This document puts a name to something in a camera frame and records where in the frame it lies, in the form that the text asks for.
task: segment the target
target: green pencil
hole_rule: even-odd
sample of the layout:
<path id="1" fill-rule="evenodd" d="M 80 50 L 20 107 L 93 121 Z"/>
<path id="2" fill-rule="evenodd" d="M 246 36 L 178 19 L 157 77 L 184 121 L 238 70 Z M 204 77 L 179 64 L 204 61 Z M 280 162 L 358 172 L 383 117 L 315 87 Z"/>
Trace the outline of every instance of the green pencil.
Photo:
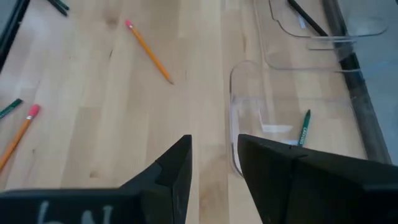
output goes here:
<path id="1" fill-rule="evenodd" d="M 298 146 L 303 146 L 305 142 L 305 138 L 307 137 L 308 133 L 308 125 L 310 125 L 311 119 L 311 110 L 308 110 L 304 117 L 303 128 L 301 129 L 300 138 L 298 139 Z"/>
<path id="2" fill-rule="evenodd" d="M 8 105 L 4 110 L 0 112 L 0 119 L 9 114 L 13 109 L 15 109 L 18 105 L 20 105 L 20 103 L 22 103 L 22 100 L 16 99 L 14 102 Z"/>

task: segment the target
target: yellow pencil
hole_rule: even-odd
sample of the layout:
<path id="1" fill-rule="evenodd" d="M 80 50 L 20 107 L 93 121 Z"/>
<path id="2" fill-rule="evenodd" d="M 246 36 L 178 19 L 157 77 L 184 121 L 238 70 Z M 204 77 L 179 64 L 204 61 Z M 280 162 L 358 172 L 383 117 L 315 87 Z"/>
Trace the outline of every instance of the yellow pencil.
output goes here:
<path id="1" fill-rule="evenodd" d="M 166 80 L 169 81 L 169 83 L 174 85 L 169 73 L 166 71 L 166 69 L 163 67 L 163 65 L 160 63 L 160 61 L 155 57 L 154 53 L 152 53 L 149 46 L 145 43 L 144 39 L 141 37 L 138 30 L 133 26 L 133 24 L 129 20 L 126 20 L 126 26 L 129 29 L 131 29 L 131 32 L 137 37 L 138 42 L 145 49 L 145 51 L 147 52 L 149 57 L 152 59 L 152 61 L 154 61 L 156 67 L 160 70 L 160 72 L 163 74 L 163 76 L 166 78 Z"/>
<path id="2" fill-rule="evenodd" d="M 27 128 L 29 127 L 30 123 L 32 122 L 32 119 L 39 112 L 39 109 L 40 109 L 39 105 L 33 105 L 30 108 L 30 111 L 27 114 L 24 124 L 22 125 L 22 127 L 20 128 L 14 139 L 11 141 L 10 145 L 8 145 L 7 149 L 4 151 L 4 154 L 0 157 L 0 171 L 2 171 L 7 161 L 11 157 L 12 153 L 15 151 L 15 148 L 18 146 L 19 141 L 21 140 Z"/>

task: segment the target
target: wooden tabletop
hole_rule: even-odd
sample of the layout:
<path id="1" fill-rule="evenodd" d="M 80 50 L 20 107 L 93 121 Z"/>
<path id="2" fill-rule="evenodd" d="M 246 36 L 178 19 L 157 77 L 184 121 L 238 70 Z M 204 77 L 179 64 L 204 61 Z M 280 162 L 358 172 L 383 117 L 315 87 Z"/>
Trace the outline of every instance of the wooden tabletop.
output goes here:
<path id="1" fill-rule="evenodd" d="M 242 60 L 262 62 L 252 0 L 65 3 L 68 18 L 31 0 L 0 74 L 0 108 L 25 101 L 0 122 L 0 151 L 29 107 L 42 107 L 0 174 L 1 188 L 118 187 L 191 134 L 187 223 L 260 223 L 246 183 L 231 168 L 229 140 L 229 73 Z"/>

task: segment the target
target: transparent plastic box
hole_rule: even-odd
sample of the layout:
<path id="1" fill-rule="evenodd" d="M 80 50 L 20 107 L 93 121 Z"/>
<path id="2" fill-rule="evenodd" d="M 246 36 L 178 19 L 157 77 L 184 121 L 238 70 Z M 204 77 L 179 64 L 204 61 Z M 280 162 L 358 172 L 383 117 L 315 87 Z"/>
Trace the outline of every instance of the transparent plastic box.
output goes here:
<path id="1" fill-rule="evenodd" d="M 351 15 L 344 17 L 347 18 L 344 25 L 348 27 L 336 35 L 330 29 L 330 26 L 336 26 L 336 22 L 328 24 L 325 19 L 324 4 L 321 3 L 325 1 L 337 0 L 295 0 L 311 16 L 321 18 L 318 19 L 319 26 L 322 26 L 327 36 L 320 36 L 308 24 L 306 28 L 301 28 L 297 12 L 287 0 L 254 0 L 262 54 L 271 68 L 358 72 L 398 62 L 396 54 L 374 56 L 374 52 L 383 49 L 396 49 L 396 44 L 392 42 L 395 32 L 388 31 L 390 21 L 380 16 L 382 10 L 364 13 L 373 12 L 372 6 L 377 6 L 375 1 L 365 0 L 360 4 L 357 0 L 349 0 L 351 5 L 345 3 L 351 9 L 344 12 Z M 340 27 L 334 27 L 333 30 L 340 30 Z"/>
<path id="2" fill-rule="evenodd" d="M 239 134 L 296 145 L 308 110 L 304 147 L 367 159 L 356 114 L 374 112 L 359 95 L 353 103 L 350 92 L 356 90 L 347 89 L 342 73 L 274 70 L 244 61 L 233 68 L 230 88 L 231 158 L 238 173 Z"/>
<path id="3" fill-rule="evenodd" d="M 302 15 L 308 16 L 329 37 L 339 36 L 329 28 L 328 20 L 336 16 L 342 20 L 338 21 L 337 25 L 341 26 L 340 29 L 346 30 L 346 34 L 342 37 L 379 35 L 388 28 L 382 8 L 372 4 L 374 0 L 256 0 L 256 2 L 258 4 L 269 2 L 273 20 L 286 33 L 296 37 L 320 36 Z"/>

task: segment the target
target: wooden table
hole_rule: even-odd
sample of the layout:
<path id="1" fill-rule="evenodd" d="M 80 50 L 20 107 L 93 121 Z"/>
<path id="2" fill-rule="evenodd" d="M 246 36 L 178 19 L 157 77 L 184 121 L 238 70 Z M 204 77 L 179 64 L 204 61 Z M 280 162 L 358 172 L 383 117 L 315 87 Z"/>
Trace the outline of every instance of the wooden table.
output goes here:
<path id="1" fill-rule="evenodd" d="M 229 158 L 229 73 L 242 60 L 262 60 L 252 0 L 65 2 L 69 18 L 32 0 L 0 74 L 0 107 L 25 101 L 0 122 L 0 150 L 30 105 L 42 106 L 1 187 L 117 187 L 192 134 L 187 223 L 260 223 Z"/>

